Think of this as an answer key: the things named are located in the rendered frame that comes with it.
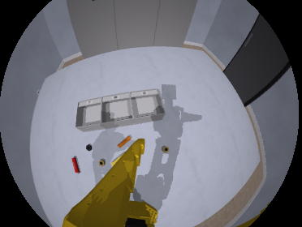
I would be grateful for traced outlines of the black hex nut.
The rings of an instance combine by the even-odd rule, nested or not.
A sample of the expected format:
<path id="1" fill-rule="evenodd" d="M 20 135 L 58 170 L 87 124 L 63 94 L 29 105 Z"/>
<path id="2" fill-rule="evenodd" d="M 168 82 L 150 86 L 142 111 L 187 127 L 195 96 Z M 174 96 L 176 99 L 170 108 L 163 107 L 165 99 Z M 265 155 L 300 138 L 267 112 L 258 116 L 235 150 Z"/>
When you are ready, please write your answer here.
<path id="1" fill-rule="evenodd" d="M 92 150 L 92 146 L 91 146 L 91 145 L 87 145 L 87 146 L 86 146 L 86 149 L 87 149 L 88 151 L 91 151 L 91 150 Z"/>

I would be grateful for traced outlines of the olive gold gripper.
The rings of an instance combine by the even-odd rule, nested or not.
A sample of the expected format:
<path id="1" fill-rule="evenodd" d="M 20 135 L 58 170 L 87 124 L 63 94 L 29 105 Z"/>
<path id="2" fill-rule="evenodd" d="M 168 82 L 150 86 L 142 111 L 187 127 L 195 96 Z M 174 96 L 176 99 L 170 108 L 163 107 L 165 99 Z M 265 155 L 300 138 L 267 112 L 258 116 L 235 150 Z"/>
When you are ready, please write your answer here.
<path id="1" fill-rule="evenodd" d="M 103 179 L 64 217 L 62 227 L 124 227 L 145 139 L 136 140 Z"/>

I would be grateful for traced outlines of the gold hex nut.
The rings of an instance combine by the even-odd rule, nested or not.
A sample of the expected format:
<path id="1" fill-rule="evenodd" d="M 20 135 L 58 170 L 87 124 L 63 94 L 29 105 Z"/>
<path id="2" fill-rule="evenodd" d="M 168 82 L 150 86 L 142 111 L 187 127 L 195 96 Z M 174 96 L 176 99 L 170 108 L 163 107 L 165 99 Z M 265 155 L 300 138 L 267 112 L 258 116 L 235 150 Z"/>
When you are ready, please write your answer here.
<path id="1" fill-rule="evenodd" d="M 169 152 L 169 148 L 167 146 L 165 146 L 163 149 L 162 149 L 163 152 L 167 153 Z"/>
<path id="2" fill-rule="evenodd" d="M 98 163 L 99 163 L 100 166 L 105 165 L 105 162 L 103 160 L 98 161 Z"/>

